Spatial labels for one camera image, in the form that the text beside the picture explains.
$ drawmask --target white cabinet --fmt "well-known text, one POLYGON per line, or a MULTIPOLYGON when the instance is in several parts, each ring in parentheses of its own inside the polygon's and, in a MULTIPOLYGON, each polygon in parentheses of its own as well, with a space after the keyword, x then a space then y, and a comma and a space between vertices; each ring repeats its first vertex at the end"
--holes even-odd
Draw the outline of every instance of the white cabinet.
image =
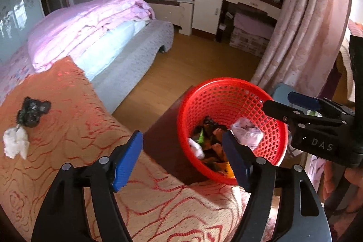
POLYGON ((223 0, 195 0, 193 28, 216 34, 223 0))

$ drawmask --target blue gripper pad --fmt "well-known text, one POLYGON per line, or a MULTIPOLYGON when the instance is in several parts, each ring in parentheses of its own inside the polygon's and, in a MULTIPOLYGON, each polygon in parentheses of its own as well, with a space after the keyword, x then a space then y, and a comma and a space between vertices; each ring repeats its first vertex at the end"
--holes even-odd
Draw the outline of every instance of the blue gripper pad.
POLYGON ((135 131, 126 144, 126 151, 115 166, 115 178, 112 187, 118 192, 128 183, 128 178, 134 169, 137 158, 143 146, 143 135, 140 131, 135 131))
POLYGON ((222 135, 222 147, 238 185, 251 193, 249 179, 252 173, 252 163, 256 156, 249 147, 240 145, 230 130, 222 135))
POLYGON ((307 110, 319 111, 321 108, 318 99, 311 98, 297 92, 290 92, 287 99, 291 104, 303 107, 307 110))

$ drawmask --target red plastic basket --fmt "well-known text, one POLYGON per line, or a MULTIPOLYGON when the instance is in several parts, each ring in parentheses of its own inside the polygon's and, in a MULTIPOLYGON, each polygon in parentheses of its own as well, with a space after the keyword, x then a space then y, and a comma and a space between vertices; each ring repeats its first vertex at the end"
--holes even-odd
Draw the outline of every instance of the red plastic basket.
POLYGON ((264 132, 254 154, 265 157, 273 165, 280 165, 287 148, 287 127, 264 114, 262 105, 266 100, 272 98, 261 88, 236 78, 211 79, 193 88, 186 95, 177 119, 181 147, 193 166, 211 180, 237 184, 235 178, 228 178, 205 166, 189 147, 191 132, 207 115, 227 127, 240 117, 248 118, 264 132))

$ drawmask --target drawer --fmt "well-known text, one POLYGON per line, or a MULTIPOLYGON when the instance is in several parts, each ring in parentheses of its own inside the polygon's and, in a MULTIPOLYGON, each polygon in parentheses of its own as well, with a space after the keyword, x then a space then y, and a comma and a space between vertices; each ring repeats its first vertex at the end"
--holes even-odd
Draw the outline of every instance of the drawer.
POLYGON ((243 3, 245 5, 255 7, 261 11, 265 11, 267 3, 260 1, 260 0, 227 0, 228 2, 232 3, 243 3))
POLYGON ((280 16, 281 10, 277 7, 274 7, 266 2, 263 2, 261 0, 227 0, 228 2, 232 3, 243 3, 245 5, 255 7, 261 11, 264 11, 267 13, 267 15, 271 18, 278 19, 280 16))
POLYGON ((183 17, 184 9, 180 6, 161 5, 156 3, 149 4, 155 12, 157 20, 170 22, 180 26, 180 20, 183 17))

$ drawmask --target black plastic bag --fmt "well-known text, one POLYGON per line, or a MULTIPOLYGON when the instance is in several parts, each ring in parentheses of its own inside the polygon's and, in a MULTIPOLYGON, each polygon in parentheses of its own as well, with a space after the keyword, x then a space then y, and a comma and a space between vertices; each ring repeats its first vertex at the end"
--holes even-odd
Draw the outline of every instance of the black plastic bag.
POLYGON ((50 110, 49 101, 40 101, 26 97, 21 110, 18 112, 16 123, 26 127, 36 127, 39 124, 40 116, 47 114, 50 110))

